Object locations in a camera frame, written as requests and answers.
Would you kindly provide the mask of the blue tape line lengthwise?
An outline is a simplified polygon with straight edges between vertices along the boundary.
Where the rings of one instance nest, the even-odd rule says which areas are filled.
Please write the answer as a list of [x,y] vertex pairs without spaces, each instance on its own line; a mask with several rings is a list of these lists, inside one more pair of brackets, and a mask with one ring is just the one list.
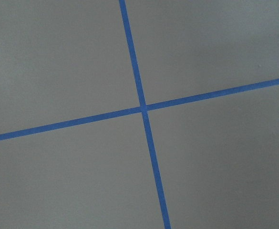
[[147,145],[148,145],[148,149],[149,149],[149,155],[150,155],[152,170],[153,170],[153,174],[154,174],[155,186],[156,186],[156,190],[157,190],[158,201],[159,201],[160,210],[161,210],[161,214],[162,214],[163,224],[164,224],[165,229],[170,229],[171,223],[170,223],[170,218],[169,218],[169,214],[168,214],[168,210],[167,210],[165,193],[164,193],[160,169],[159,169],[159,165],[158,165],[158,160],[157,160],[157,155],[156,155],[156,150],[155,150],[155,145],[154,145],[154,140],[153,140],[153,134],[152,134],[152,130],[151,130],[147,105],[146,105],[146,101],[145,101],[145,94],[144,94],[144,90],[143,90],[143,86],[142,86],[141,75],[140,75],[140,71],[139,71],[139,67],[138,67],[137,56],[136,56],[136,52],[135,52],[134,41],[133,41],[133,37],[132,37],[132,31],[131,31],[130,21],[129,21],[129,17],[128,17],[127,7],[126,7],[126,3],[124,0],[119,1],[119,5],[120,5],[123,24],[124,24],[124,31],[125,31],[125,35],[126,35],[131,65],[132,65],[132,69],[133,69],[134,81],[135,81],[135,85],[136,85],[137,96],[138,96],[138,100],[139,100],[143,125],[144,125],[144,129],[145,129],[145,136],[146,136]]

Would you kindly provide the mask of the blue tape line crosswise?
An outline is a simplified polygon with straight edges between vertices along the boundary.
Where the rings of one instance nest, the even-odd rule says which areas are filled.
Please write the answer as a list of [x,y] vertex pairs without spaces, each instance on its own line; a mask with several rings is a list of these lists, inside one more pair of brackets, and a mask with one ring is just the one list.
[[[253,84],[228,88],[228,89],[224,89],[224,90],[204,93],[204,94],[198,94],[198,95],[178,98],[178,99],[174,99],[174,100],[158,102],[158,103],[154,103],[154,104],[148,104],[146,106],[146,108],[147,108],[147,111],[152,111],[152,110],[167,108],[167,107],[171,107],[171,106],[193,103],[193,102],[207,100],[207,99],[216,98],[216,97],[222,97],[222,96],[226,96],[226,95],[230,95],[230,94],[237,94],[237,93],[242,93],[242,92],[246,92],[246,91],[257,90],[260,88],[266,88],[266,87],[271,87],[271,86],[275,86],[275,85],[279,85],[279,78],[274,79],[274,80],[263,81],[263,82],[259,82],[259,83],[253,83]],[[141,112],[140,107],[133,107],[133,108],[123,109],[123,110],[119,110],[119,111],[113,111],[113,112],[108,112],[108,113],[104,113],[104,114],[98,114],[98,115],[63,121],[63,122],[58,122],[58,123],[49,124],[49,125],[43,125],[43,126],[3,133],[3,134],[0,134],[0,141],[17,138],[17,137],[22,137],[22,136],[27,136],[27,135],[48,132],[48,131],[53,131],[53,130],[57,130],[57,129],[63,129],[63,128],[76,126],[76,125],[93,123],[93,122],[97,122],[97,121],[101,121],[101,120],[107,120],[107,119],[126,116],[126,115],[133,115],[133,114],[137,114],[140,112]]]

